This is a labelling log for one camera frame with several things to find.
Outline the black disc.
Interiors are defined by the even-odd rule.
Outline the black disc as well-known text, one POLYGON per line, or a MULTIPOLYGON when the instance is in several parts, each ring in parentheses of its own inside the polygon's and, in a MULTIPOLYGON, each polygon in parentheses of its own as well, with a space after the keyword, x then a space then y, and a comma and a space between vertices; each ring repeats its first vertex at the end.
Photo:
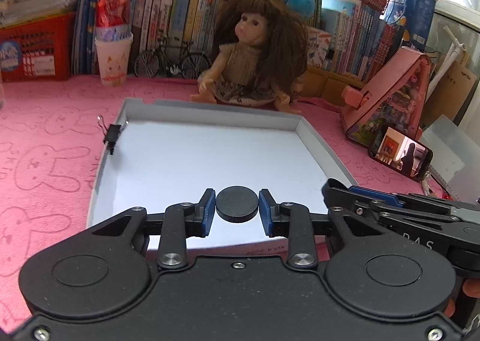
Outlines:
POLYGON ((249 188, 231 186, 216 196, 216 212, 229 223, 245 223, 256 216, 259 198, 249 188))

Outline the smartphone playing video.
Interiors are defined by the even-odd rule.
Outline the smartphone playing video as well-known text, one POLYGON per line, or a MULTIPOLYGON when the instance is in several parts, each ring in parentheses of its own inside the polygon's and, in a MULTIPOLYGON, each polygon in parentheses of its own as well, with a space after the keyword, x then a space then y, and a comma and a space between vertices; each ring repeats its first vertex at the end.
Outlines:
POLYGON ((368 147, 368 156, 404 177, 421 182, 434 155, 419 141, 383 124, 368 147))

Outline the clear plastic folder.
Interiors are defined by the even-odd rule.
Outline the clear plastic folder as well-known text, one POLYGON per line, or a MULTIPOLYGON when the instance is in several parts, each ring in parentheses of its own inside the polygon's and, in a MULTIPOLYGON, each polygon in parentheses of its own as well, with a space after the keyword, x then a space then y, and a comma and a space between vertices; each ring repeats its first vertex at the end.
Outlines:
POLYGON ((433 152, 433 178, 454 200, 478 205, 479 146, 443 114, 423 131, 420 141, 433 152))

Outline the white cardboard tray box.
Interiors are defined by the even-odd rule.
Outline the white cardboard tray box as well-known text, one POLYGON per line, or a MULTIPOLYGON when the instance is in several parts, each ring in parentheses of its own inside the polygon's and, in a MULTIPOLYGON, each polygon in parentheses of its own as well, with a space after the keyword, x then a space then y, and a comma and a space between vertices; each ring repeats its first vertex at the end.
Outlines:
POLYGON ((148 214, 195 203, 205 190, 267 189, 316 214, 327 208, 328 179, 355 179, 303 117, 189 102, 124 101, 121 132, 98 167, 87 224, 92 227, 134 206, 148 214))

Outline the pink triangular toy house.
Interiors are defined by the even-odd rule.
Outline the pink triangular toy house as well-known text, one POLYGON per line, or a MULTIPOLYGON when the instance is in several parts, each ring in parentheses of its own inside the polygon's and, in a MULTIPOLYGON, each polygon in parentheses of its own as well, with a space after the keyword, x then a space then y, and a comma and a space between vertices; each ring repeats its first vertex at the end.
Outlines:
POLYGON ((430 81, 431 62, 420 51, 402 46, 361 89, 343 89, 340 118, 346 137, 370 146, 383 124, 417 140, 430 81))

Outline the black binder clip on tray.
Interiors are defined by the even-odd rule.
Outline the black binder clip on tray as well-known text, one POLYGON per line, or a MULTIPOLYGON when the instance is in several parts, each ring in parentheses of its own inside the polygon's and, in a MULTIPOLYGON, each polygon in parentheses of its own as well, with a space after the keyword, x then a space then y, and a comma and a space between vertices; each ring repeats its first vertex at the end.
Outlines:
POLYGON ((106 126, 102 115, 97 116, 97 123, 100 129, 103 131, 103 144, 106 147, 106 151, 112 155, 115 151, 116 143, 118 142, 122 131, 126 129, 129 122, 125 120, 122 124, 111 123, 106 126))

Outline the wooden drawer shelf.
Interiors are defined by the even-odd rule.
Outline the wooden drawer shelf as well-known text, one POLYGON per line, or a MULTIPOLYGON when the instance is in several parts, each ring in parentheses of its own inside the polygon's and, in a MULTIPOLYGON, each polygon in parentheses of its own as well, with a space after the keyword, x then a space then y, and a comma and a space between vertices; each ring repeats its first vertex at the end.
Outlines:
POLYGON ((364 83, 357 78, 308 66, 306 73, 304 73, 304 84, 300 96, 319 97, 335 106, 345 106, 342 92, 347 86, 361 90, 364 83))

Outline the miniature black bicycle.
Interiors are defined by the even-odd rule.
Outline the miniature black bicycle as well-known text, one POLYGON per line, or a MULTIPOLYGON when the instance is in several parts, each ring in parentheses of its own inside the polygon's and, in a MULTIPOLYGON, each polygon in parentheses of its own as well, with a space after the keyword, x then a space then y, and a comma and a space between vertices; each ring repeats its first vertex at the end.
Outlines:
POLYGON ((140 36, 139 53, 133 62, 136 77, 156 76, 197 79, 212 65, 203 50, 194 49, 194 42, 182 40, 173 43, 168 37, 148 45, 148 33, 140 36))

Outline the white pipe stand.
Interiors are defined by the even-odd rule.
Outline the white pipe stand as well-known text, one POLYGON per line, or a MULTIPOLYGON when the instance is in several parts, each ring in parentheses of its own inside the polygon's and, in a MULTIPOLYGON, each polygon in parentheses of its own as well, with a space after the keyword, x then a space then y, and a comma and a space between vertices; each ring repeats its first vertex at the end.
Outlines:
POLYGON ((466 51, 465 43, 460 43, 453 32, 448 28, 448 26, 444 26, 443 30, 451 39, 451 45, 448 49, 448 53, 445 55, 444 60, 438 70, 438 72, 433 77, 432 81, 429 83, 426 100, 428 101, 435 91, 436 87, 439 84, 439 81, 443 78, 445 73, 449 70, 451 65, 457 60, 459 56, 462 56, 466 51))

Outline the brown haired doll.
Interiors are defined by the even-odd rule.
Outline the brown haired doll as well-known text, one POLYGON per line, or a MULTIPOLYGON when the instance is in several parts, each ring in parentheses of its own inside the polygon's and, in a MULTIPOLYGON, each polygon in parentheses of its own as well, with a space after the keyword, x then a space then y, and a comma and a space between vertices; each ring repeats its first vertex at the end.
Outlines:
POLYGON ((294 108, 308 61, 308 31, 277 0, 229 0, 216 19, 213 62, 191 100, 233 106, 294 108))

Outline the row of upright books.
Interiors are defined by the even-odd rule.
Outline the row of upright books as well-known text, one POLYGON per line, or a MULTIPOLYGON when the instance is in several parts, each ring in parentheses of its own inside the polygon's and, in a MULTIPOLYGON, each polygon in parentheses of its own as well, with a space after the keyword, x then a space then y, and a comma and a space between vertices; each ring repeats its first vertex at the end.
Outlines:
POLYGON ((238 40, 246 3, 267 12, 272 31, 262 51, 271 68, 307 57, 308 29, 320 26, 322 0, 77 0, 71 72, 100 73, 112 86, 128 73, 195 79, 220 45, 238 40))

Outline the white cat paper cup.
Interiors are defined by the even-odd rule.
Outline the white cat paper cup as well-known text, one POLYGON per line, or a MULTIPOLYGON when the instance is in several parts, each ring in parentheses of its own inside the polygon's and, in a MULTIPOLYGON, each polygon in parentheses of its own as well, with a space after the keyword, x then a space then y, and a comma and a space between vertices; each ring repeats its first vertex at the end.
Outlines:
POLYGON ((118 87, 126 82, 128 59, 133 39, 133 34, 128 34, 124 39, 111 42, 95 39, 102 85, 118 87))

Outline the blue carton box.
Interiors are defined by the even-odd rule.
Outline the blue carton box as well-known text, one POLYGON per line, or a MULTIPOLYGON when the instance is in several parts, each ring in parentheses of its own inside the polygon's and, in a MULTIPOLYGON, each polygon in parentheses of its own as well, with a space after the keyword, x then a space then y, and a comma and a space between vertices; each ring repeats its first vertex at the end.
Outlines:
POLYGON ((384 13, 389 25, 404 27, 403 40, 417 50, 425 50, 435 5, 439 0, 390 0, 384 13))

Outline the red Budweiser can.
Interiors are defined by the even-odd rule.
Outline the red Budweiser can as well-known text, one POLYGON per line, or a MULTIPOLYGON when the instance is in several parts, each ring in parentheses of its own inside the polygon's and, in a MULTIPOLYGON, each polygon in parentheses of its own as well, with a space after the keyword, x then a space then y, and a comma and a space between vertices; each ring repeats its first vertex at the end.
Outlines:
POLYGON ((95 38, 116 42, 129 34, 130 0, 98 0, 95 14, 95 38))

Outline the red plastic basket left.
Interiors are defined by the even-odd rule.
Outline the red plastic basket left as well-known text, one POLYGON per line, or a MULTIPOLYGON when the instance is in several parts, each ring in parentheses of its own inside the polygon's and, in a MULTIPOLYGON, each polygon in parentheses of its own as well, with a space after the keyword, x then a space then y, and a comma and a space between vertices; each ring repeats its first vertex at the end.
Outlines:
POLYGON ((2 80, 66 81, 75 19, 70 12, 2 28, 2 80))

